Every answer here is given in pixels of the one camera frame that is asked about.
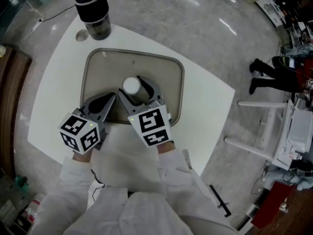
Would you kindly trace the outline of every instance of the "black shoes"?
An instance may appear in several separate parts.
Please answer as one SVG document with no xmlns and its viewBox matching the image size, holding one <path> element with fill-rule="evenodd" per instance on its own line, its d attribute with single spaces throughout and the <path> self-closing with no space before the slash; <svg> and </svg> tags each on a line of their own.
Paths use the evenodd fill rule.
<svg viewBox="0 0 313 235">
<path fill-rule="evenodd" d="M 254 66 L 256 65 L 256 63 L 259 62 L 259 61 L 260 61 L 260 60 L 259 60 L 258 58 L 256 58 L 256 59 L 254 59 L 253 63 L 250 64 L 249 70 L 250 70 L 251 73 L 253 73 L 253 72 L 255 71 L 255 68 L 253 68 L 253 67 L 254 67 Z"/>
<path fill-rule="evenodd" d="M 254 92 L 255 92 L 255 89 L 257 88 L 257 85 L 256 85 L 256 78 L 253 78 L 251 80 L 251 85 L 250 85 L 250 88 L 249 88 L 249 93 L 250 95 L 252 95 Z"/>
</svg>

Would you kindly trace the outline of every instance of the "white sleeve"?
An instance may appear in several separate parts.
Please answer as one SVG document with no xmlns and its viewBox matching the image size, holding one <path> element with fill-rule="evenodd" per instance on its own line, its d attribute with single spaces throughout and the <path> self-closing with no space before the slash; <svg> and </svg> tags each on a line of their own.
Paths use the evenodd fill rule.
<svg viewBox="0 0 313 235">
<path fill-rule="evenodd" d="M 87 209 L 90 163 L 65 158 L 60 178 L 38 207 L 31 235 L 61 235 Z"/>
<path fill-rule="evenodd" d="M 180 150 L 160 154 L 159 162 L 159 174 L 166 183 L 167 201 L 193 234 L 238 234 L 205 194 L 207 187 L 196 172 L 188 168 Z"/>
</svg>

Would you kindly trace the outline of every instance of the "gray floor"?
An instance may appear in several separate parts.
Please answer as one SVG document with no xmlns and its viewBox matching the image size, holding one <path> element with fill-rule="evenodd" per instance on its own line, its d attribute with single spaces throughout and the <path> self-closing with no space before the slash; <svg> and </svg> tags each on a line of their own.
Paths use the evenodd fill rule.
<svg viewBox="0 0 313 235">
<path fill-rule="evenodd" d="M 249 95 L 252 78 L 248 66 L 258 57 L 268 61 L 277 52 L 274 26 L 258 6 L 246 0 L 108 0 L 113 24 L 133 30 L 186 56 L 236 90 L 224 131 L 202 179 L 212 184 L 232 215 L 236 226 L 257 197 L 250 191 L 263 171 L 264 160 L 231 147 L 224 136 L 250 144 L 260 140 L 262 109 L 239 108 L 240 100 L 282 101 L 283 92 L 257 89 Z M 48 6 L 33 3 L 50 18 L 73 5 L 73 0 L 52 0 Z M 44 22 L 18 47 L 33 58 L 19 103 L 15 131 L 16 170 L 29 178 L 34 192 L 49 192 L 61 165 L 27 142 L 28 124 L 41 77 L 60 38 L 77 15 L 75 8 Z M 15 44 L 24 38 L 38 14 L 25 4 L 11 23 L 3 42 Z M 229 24 L 233 32 L 221 23 Z"/>
</svg>

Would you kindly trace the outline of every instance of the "white lab coat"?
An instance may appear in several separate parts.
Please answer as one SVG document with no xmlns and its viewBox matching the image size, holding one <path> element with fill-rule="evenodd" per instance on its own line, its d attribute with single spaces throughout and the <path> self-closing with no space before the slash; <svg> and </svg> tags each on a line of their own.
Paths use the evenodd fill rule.
<svg viewBox="0 0 313 235">
<path fill-rule="evenodd" d="M 227 219 L 203 194 L 180 150 L 159 155 L 166 195 L 105 187 L 87 209 L 94 178 L 90 163 L 66 158 L 55 189 L 38 208 L 31 235 L 235 235 Z"/>
</svg>

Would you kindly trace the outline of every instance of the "person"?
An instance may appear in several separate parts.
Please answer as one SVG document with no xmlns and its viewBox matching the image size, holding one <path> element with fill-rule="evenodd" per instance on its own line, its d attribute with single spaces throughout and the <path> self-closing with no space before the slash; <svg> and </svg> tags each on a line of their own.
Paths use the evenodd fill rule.
<svg viewBox="0 0 313 235">
<path fill-rule="evenodd" d="M 166 194 L 105 186 L 87 209 L 92 151 L 65 158 L 55 189 L 41 202 L 31 235 L 234 235 L 173 142 L 157 146 Z"/>
<path fill-rule="evenodd" d="M 306 90 L 307 82 L 313 70 L 313 60 L 308 58 L 273 57 L 275 67 L 267 65 L 259 59 L 250 64 L 250 72 L 263 72 L 273 79 L 253 78 L 249 93 L 253 94 L 258 87 L 272 87 L 281 91 L 300 93 Z"/>
</svg>

